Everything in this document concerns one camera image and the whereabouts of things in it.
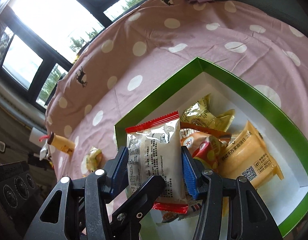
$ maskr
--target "black speaker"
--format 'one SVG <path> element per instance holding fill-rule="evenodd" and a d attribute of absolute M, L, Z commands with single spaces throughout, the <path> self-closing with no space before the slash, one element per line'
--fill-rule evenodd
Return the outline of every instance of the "black speaker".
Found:
<path fill-rule="evenodd" d="M 0 165 L 0 240 L 23 239 L 42 204 L 27 162 Z"/>

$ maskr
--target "barcode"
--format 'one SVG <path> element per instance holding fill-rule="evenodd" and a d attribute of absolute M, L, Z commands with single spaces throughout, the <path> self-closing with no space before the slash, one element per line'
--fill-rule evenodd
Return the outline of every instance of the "barcode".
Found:
<path fill-rule="evenodd" d="M 253 169 L 252 166 L 249 167 L 246 171 L 244 171 L 242 173 L 242 175 L 244 177 L 246 177 L 249 181 L 251 181 L 251 180 L 253 180 L 253 179 L 255 179 L 257 177 L 257 174 L 256 174 L 256 172 L 255 172 L 255 170 Z"/>

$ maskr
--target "black window frame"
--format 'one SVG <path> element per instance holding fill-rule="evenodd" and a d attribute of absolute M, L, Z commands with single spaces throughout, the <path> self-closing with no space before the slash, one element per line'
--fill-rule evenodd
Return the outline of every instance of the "black window frame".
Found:
<path fill-rule="evenodd" d="M 120 0 L 77 0 L 82 6 L 84 6 L 94 17 L 96 20 L 100 22 L 104 26 L 104 29 L 101 30 L 91 41 L 93 41 L 100 33 L 102 33 L 107 27 L 113 24 L 116 20 L 121 18 L 123 15 L 133 10 L 137 6 L 139 6 L 144 1 L 134 5 L 129 10 L 118 16 L 113 21 L 110 20 L 105 14 L 109 7 L 114 5 L 116 2 Z M 11 87 L 17 95 L 23 98 L 28 103 L 35 106 L 41 112 L 45 113 L 46 109 L 36 102 L 41 89 L 46 82 L 49 74 L 53 70 L 56 64 L 59 64 L 64 70 L 67 72 L 70 71 L 73 63 L 69 62 L 64 56 L 62 56 L 59 52 L 53 49 L 48 43 L 46 43 L 42 38 L 40 38 L 34 31 L 32 31 L 26 24 L 24 24 L 21 19 L 14 13 L 14 11 L 7 5 L 2 13 L 0 14 L 0 21 L 4 22 L 13 32 L 13 37 L 11 38 L 9 45 L 5 51 L 6 53 L 10 47 L 11 42 L 15 35 L 17 35 L 31 50 L 33 50 L 43 61 L 39 66 L 35 76 L 33 78 L 32 83 L 30 84 L 29 89 L 26 89 L 23 85 L 17 82 L 8 72 L 3 69 L 3 62 L 0 65 L 0 77 L 5 81 L 5 83 Z M 88 42 L 78 53 L 80 55 L 82 51 L 88 46 Z M 55 85 L 52 90 L 46 104 L 49 103 L 53 95 L 56 91 Z"/>

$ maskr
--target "bottle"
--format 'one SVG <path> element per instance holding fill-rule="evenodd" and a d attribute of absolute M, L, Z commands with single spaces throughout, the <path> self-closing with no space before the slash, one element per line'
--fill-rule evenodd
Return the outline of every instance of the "bottle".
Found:
<path fill-rule="evenodd" d="M 51 135 L 48 139 L 48 144 L 53 145 L 56 149 L 72 155 L 75 149 L 75 143 L 65 137 L 56 135 L 54 132 L 51 132 Z"/>

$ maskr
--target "pink tablecloth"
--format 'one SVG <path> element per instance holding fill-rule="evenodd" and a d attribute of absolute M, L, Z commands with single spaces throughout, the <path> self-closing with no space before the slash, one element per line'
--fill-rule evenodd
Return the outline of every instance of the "pink tablecloth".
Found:
<path fill-rule="evenodd" d="M 240 2 L 174 4 L 148 0 L 118 20 L 59 82 L 46 126 L 75 141 L 76 149 L 72 159 L 50 149 L 58 179 L 81 178 L 81 162 L 91 146 L 113 158 L 115 123 L 197 56 L 261 91 L 308 139 L 308 39 Z M 109 213 L 125 198 L 117 198 Z"/>

